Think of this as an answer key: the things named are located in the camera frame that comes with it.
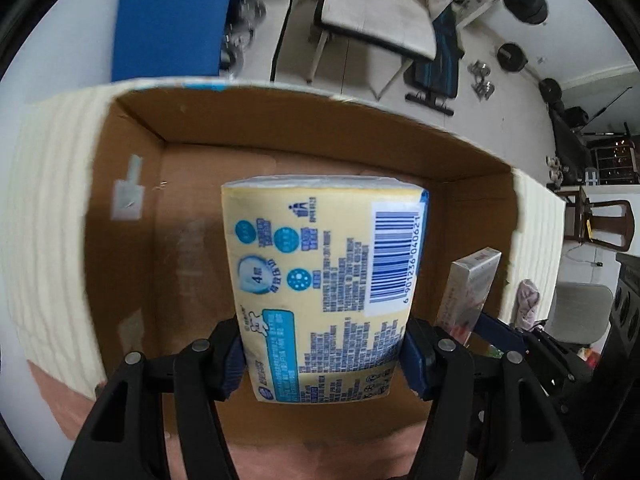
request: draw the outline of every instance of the white barcode label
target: white barcode label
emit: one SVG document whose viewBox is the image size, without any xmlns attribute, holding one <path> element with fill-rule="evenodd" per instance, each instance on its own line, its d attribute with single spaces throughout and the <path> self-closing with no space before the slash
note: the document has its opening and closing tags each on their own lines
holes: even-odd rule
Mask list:
<svg viewBox="0 0 640 480">
<path fill-rule="evenodd" d="M 411 306 L 422 246 L 423 203 L 375 203 L 365 315 Z"/>
</svg>

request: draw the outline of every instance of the plastic packaging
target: plastic packaging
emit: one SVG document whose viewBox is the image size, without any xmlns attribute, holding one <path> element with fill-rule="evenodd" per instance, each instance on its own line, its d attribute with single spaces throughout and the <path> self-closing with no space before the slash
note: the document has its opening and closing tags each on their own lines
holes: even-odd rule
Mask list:
<svg viewBox="0 0 640 480">
<path fill-rule="evenodd" d="M 394 178 L 268 176 L 222 188 L 258 400 L 388 392 L 417 279 L 428 193 Z"/>
</svg>

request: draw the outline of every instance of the corrugated cardboard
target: corrugated cardboard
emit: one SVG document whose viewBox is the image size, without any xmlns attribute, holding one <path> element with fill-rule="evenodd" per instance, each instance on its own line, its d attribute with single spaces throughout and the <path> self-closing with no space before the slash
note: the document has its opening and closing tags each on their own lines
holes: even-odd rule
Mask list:
<svg viewBox="0 0 640 480">
<path fill-rule="evenodd" d="M 129 333 L 139 331 L 140 316 L 140 349 L 149 357 L 177 352 L 232 316 L 220 186 L 240 178 L 382 174 L 427 188 L 430 218 L 412 306 L 418 317 L 434 320 L 450 262 L 485 246 L 503 254 L 486 312 L 511 315 L 511 280 L 521 276 L 544 282 L 542 303 L 547 295 L 550 303 L 561 201 L 464 140 L 378 108 L 292 89 L 142 80 L 37 105 L 21 142 L 4 259 L 12 264 L 12 314 L 28 358 L 89 398 L 140 336 Z M 46 150 L 31 148 L 57 142 L 67 151 L 56 156 L 69 167 L 56 180 L 64 185 L 54 187 L 55 165 Z M 112 221 L 114 182 L 126 178 L 131 155 L 143 158 L 142 218 Z M 25 201 L 38 186 L 50 194 Z M 52 268 L 60 262 L 65 272 Z M 367 402 L 264 404 L 245 379 L 218 404 L 228 441 L 255 445 L 368 440 L 427 412 L 401 374 L 388 397 Z"/>
</svg>

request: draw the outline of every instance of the brown wooden chair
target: brown wooden chair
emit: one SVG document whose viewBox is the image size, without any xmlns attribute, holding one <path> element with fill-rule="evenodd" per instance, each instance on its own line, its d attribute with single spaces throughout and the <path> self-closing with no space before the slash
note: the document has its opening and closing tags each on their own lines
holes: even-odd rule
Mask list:
<svg viewBox="0 0 640 480">
<path fill-rule="evenodd" d="M 636 230 L 636 221 L 631 204 L 628 200 L 607 200 L 605 202 L 591 202 L 583 188 L 578 191 L 558 191 L 556 193 L 567 202 L 567 207 L 575 208 L 574 232 L 565 235 L 565 240 L 572 240 L 579 243 L 589 243 L 606 247 L 614 251 L 626 253 L 631 247 L 631 240 Z M 599 207 L 610 207 L 613 205 L 622 206 L 625 210 L 622 216 L 598 216 L 593 214 L 593 210 Z M 591 231 L 602 231 L 622 236 L 622 245 L 615 245 L 597 238 L 590 238 L 587 230 L 587 221 Z"/>
</svg>

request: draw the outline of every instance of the barcode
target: barcode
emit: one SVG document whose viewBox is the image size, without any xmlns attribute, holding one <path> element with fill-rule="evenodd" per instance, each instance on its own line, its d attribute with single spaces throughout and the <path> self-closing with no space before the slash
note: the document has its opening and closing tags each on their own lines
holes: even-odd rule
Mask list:
<svg viewBox="0 0 640 480">
<path fill-rule="evenodd" d="M 411 291 L 419 216 L 415 211 L 376 212 L 370 303 L 402 300 Z"/>
</svg>

